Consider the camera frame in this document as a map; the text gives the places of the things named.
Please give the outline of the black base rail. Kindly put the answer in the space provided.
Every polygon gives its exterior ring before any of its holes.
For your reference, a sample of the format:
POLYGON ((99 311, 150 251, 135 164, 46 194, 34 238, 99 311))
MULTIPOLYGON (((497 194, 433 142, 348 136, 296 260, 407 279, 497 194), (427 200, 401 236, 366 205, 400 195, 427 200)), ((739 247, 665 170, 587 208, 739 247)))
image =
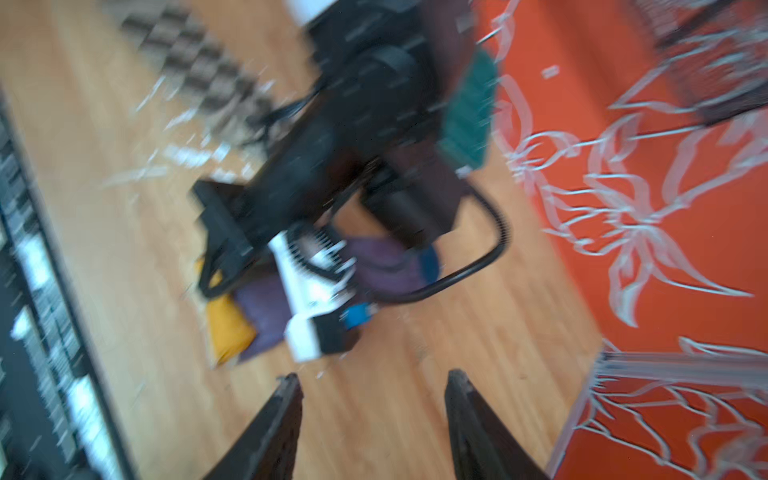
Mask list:
POLYGON ((133 479, 1 107, 1 476, 133 479))

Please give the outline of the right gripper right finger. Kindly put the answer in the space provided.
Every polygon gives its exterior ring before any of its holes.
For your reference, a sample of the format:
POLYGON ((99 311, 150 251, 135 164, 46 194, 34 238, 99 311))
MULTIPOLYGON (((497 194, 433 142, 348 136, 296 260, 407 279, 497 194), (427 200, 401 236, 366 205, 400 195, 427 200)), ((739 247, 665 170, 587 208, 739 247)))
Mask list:
POLYGON ((516 441, 466 372, 448 373, 444 394, 458 479, 545 479, 547 474, 516 441))

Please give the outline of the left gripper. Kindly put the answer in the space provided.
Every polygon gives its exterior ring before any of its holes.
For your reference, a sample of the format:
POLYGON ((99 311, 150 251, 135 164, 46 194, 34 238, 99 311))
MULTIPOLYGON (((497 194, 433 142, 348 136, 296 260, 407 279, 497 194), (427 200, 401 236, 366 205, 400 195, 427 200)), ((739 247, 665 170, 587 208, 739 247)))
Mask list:
POLYGON ((200 293, 214 299, 235 289, 263 263, 277 234, 318 219, 381 149, 383 127, 378 115, 342 117, 318 107, 277 142, 248 183, 197 180, 191 192, 207 233, 200 293))

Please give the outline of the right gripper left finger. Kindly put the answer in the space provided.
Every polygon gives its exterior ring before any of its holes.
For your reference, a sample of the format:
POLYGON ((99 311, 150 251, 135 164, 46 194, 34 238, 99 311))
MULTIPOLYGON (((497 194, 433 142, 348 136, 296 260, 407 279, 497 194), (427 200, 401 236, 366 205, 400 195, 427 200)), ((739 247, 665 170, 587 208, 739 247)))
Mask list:
POLYGON ((302 401, 298 376, 281 377, 253 421, 204 479, 292 479, 302 401))

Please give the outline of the brown argyle sock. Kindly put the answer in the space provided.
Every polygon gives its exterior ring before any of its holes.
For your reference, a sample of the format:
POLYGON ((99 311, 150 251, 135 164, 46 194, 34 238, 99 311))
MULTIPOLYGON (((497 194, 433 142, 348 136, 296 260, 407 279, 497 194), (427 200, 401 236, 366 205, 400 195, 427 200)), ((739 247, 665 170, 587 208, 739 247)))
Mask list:
POLYGON ((258 78, 181 1, 103 1, 103 10, 171 88, 227 143, 258 143, 274 111, 258 78))

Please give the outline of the green divided tray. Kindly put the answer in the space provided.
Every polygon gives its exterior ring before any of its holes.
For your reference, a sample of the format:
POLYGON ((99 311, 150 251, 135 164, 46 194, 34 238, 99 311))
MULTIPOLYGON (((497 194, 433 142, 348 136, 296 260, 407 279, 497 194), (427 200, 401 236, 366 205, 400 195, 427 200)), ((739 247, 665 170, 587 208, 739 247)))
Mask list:
POLYGON ((485 48, 477 47, 447 105, 437 142, 446 162, 460 175, 485 163, 498 80, 495 61, 485 48))

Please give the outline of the purple sock with yellow cuff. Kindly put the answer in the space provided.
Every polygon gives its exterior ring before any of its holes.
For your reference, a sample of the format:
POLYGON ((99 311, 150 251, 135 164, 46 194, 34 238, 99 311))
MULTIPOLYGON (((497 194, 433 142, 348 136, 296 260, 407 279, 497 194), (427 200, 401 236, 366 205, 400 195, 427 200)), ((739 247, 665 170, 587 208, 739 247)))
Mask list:
MULTIPOLYGON (((436 281, 437 251, 407 251, 385 237, 349 237, 345 251, 363 262, 359 276, 371 286, 407 293, 436 281)), ((273 269, 204 306, 206 350, 212 367, 247 361, 284 340, 293 317, 280 274, 273 269)))

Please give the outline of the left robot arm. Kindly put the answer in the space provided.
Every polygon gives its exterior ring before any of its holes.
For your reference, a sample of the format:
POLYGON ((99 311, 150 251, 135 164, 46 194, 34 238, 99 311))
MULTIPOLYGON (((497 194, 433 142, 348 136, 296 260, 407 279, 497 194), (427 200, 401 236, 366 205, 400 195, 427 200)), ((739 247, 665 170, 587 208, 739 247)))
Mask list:
POLYGON ((432 160, 450 96, 476 49, 466 1, 336 1, 305 28, 320 76, 306 112, 245 184, 201 179, 200 293, 214 299, 262 266, 279 233, 315 223, 356 181, 403 246, 448 232, 404 161, 432 160))

